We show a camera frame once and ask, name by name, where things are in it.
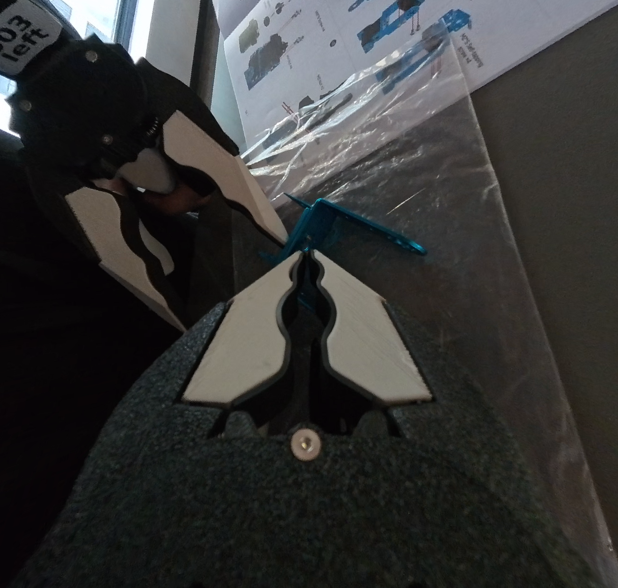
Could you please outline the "assembly instruction booklet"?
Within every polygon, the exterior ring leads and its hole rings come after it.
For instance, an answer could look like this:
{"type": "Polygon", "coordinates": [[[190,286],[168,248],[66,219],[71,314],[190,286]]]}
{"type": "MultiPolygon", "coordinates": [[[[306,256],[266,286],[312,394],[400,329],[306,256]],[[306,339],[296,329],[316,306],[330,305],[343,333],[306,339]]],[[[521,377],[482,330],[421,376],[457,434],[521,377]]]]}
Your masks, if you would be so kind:
{"type": "Polygon", "coordinates": [[[247,145],[447,23],[475,90],[617,0],[213,0],[247,145]]]}

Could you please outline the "person's left hand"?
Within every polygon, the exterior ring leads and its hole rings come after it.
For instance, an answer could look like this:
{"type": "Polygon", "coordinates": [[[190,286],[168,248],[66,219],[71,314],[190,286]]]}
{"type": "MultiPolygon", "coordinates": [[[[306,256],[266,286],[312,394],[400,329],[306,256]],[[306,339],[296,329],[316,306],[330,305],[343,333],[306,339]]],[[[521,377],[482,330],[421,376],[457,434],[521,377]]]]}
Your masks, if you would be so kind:
{"type": "Polygon", "coordinates": [[[200,208],[207,205],[212,198],[212,194],[201,195],[182,181],[178,181],[175,189],[168,194],[149,190],[140,192],[122,178],[105,181],[100,186],[106,186],[113,192],[130,197],[136,204],[150,206],[157,212],[167,216],[197,212],[200,208]]]}

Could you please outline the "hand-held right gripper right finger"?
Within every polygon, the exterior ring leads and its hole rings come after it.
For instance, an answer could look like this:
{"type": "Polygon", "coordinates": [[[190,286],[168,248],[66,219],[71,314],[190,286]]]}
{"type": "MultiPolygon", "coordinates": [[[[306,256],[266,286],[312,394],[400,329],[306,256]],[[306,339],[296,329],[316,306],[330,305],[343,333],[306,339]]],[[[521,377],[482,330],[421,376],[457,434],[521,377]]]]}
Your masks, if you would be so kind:
{"type": "Polygon", "coordinates": [[[323,324],[312,347],[312,420],[350,435],[367,414],[433,401],[386,299],[319,251],[308,263],[323,324]]]}

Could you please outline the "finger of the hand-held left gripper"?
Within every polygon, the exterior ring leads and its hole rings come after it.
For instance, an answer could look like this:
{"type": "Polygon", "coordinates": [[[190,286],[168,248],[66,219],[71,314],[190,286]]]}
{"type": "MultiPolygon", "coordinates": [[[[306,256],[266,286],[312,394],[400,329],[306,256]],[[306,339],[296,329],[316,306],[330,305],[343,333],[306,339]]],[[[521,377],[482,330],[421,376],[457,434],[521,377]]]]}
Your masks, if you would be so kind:
{"type": "Polygon", "coordinates": [[[163,152],[174,163],[209,177],[223,197],[247,211],[267,236],[284,245],[288,233],[271,202],[239,156],[231,155],[196,123],[176,111],[163,125],[163,152]]]}
{"type": "Polygon", "coordinates": [[[185,331],[181,300],[166,278],[174,262],[143,226],[128,198],[81,187],[67,194],[65,200],[99,266],[164,321],[185,331]]]}

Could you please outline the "clear plastic bag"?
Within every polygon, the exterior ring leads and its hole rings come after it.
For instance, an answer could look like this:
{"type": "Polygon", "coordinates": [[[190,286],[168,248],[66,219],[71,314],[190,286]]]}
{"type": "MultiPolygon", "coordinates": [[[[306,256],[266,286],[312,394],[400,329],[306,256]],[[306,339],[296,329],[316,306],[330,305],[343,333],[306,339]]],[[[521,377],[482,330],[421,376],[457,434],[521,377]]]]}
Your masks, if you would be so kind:
{"type": "Polygon", "coordinates": [[[242,157],[290,231],[302,209],[286,193],[327,199],[427,250],[340,218],[319,247],[472,374],[545,506],[617,587],[611,537],[452,43],[463,14],[446,19],[263,132],[242,157]]]}

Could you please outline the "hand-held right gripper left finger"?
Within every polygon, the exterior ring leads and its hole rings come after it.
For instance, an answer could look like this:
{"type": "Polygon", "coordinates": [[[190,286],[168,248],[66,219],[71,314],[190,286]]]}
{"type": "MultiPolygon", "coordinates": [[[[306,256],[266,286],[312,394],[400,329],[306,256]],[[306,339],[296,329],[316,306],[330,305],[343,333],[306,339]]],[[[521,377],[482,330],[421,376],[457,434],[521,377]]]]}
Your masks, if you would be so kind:
{"type": "Polygon", "coordinates": [[[305,253],[295,252],[229,303],[182,395],[188,404],[248,412],[257,425],[289,402],[291,341],[305,253]]]}

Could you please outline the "long blue U bracket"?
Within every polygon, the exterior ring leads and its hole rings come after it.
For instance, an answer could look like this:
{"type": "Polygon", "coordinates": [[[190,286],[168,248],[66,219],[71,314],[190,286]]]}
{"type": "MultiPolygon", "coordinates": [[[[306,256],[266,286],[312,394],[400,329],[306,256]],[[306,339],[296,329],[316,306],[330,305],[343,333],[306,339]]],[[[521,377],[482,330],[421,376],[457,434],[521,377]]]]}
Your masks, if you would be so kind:
{"type": "Polygon", "coordinates": [[[413,312],[418,297],[414,271],[423,269],[421,260],[415,257],[422,258],[427,250],[341,204],[325,198],[309,204],[316,204],[321,211],[324,237],[319,246],[305,253],[322,252],[369,287],[381,291],[386,300],[413,312]]]}

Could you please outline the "person's dark clothing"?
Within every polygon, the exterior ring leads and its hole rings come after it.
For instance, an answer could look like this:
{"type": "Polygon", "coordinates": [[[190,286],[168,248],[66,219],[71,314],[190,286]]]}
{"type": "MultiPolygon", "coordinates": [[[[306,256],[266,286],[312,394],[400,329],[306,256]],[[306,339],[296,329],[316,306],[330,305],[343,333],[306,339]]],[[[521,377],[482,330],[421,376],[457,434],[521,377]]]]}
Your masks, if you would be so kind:
{"type": "Polygon", "coordinates": [[[1,131],[1,587],[63,508],[104,422],[180,332],[43,215],[1,131]]]}

